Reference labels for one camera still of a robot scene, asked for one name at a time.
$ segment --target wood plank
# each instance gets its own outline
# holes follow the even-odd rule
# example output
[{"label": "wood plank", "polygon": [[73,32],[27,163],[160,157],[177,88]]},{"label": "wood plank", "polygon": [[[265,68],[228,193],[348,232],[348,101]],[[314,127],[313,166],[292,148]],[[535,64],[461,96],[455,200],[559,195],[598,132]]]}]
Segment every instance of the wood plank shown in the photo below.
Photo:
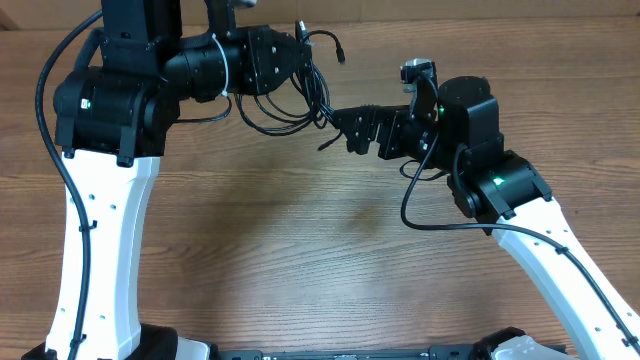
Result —
[{"label": "wood plank", "polygon": [[[278,27],[289,30],[290,26]],[[640,19],[517,19],[314,26],[347,52],[315,62],[336,108],[402,104],[397,66],[431,57],[440,79],[487,76],[509,147],[554,188],[584,247],[640,308]],[[186,28],[195,34],[199,28]],[[45,338],[57,301],[62,182],[33,118],[35,80],[65,32],[0,34],[0,358]],[[47,86],[70,71],[74,43]],[[300,99],[274,98],[292,111]],[[224,104],[183,106],[204,116]],[[251,114],[261,119],[254,107]],[[140,269],[143,321],[223,349],[337,350],[474,342],[518,326],[544,343],[566,332],[526,274],[481,233],[417,233],[399,220],[407,182],[335,131],[271,139],[234,110],[175,126],[149,205]],[[464,221],[442,182],[421,185],[417,222]]]},{"label": "wood plank", "polygon": [[[205,25],[202,0],[182,0],[185,25]],[[100,8],[100,0],[0,0],[14,29],[69,29]],[[260,0],[237,13],[238,24],[428,19],[632,16],[640,0]]]}]

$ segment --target wooden table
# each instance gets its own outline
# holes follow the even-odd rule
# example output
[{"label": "wooden table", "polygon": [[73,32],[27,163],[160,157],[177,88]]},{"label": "wooden table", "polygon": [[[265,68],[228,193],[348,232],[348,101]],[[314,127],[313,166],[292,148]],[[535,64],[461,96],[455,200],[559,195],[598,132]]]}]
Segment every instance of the wooden table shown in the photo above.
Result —
[{"label": "wooden table", "polygon": [[[441,81],[490,79],[507,146],[550,183],[582,244],[640,308],[640,19],[311,25],[338,34],[314,58],[336,108],[406,104],[398,66],[438,63]],[[290,26],[278,26],[290,30]],[[188,28],[187,33],[203,29]],[[64,32],[0,33],[0,357],[42,342],[56,308],[62,181],[33,111],[37,76]],[[69,73],[79,43],[47,87]],[[302,109],[283,87],[275,98]],[[225,104],[183,106],[185,116]],[[258,116],[255,108],[249,108]],[[545,343],[565,330],[524,271],[482,232],[404,227],[401,160],[349,155],[333,130],[273,139],[234,110],[169,132],[140,269],[141,320],[223,349],[386,349],[475,342],[517,326]],[[411,203],[422,223],[465,221],[443,182]]]}]

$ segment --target white cable tie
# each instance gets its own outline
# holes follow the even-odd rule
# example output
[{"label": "white cable tie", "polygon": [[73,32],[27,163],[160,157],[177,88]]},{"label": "white cable tie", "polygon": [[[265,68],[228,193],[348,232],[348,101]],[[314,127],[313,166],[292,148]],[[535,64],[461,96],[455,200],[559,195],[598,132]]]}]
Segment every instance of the white cable tie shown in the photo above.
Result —
[{"label": "white cable tie", "polygon": [[227,62],[227,54],[225,54],[224,49],[222,48],[222,45],[220,45],[220,42],[218,41],[215,33],[211,35],[211,38],[216,43],[216,45],[218,45],[218,49],[220,49],[220,53],[222,54],[222,60],[224,61],[224,89],[222,89],[222,92],[219,96],[228,98],[229,93],[227,93],[227,89],[229,88],[229,63]]}]

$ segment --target cable tip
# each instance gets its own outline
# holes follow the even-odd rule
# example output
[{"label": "cable tip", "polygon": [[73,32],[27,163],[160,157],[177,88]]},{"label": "cable tip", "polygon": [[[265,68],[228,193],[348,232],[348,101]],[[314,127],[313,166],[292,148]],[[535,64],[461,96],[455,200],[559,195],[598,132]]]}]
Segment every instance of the cable tip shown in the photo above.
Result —
[{"label": "cable tip", "polygon": [[342,48],[336,49],[336,55],[338,55],[338,62],[344,65],[344,63],[347,61],[347,59],[344,56],[344,50]]}]

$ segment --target zip tie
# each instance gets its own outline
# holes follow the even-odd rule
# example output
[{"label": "zip tie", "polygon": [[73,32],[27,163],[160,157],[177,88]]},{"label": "zip tie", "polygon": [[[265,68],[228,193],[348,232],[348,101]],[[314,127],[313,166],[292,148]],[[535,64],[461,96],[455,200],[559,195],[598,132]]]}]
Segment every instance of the zip tie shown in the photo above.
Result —
[{"label": "zip tie", "polygon": [[222,89],[222,92],[219,96],[228,98],[229,94],[227,93],[227,89],[229,88],[229,63],[227,62],[227,54],[225,54],[224,49],[222,48],[222,45],[220,45],[220,42],[218,41],[215,33],[211,34],[211,38],[216,43],[216,45],[218,45],[218,49],[220,49],[220,53],[222,54],[222,60],[224,61],[224,89]]}]

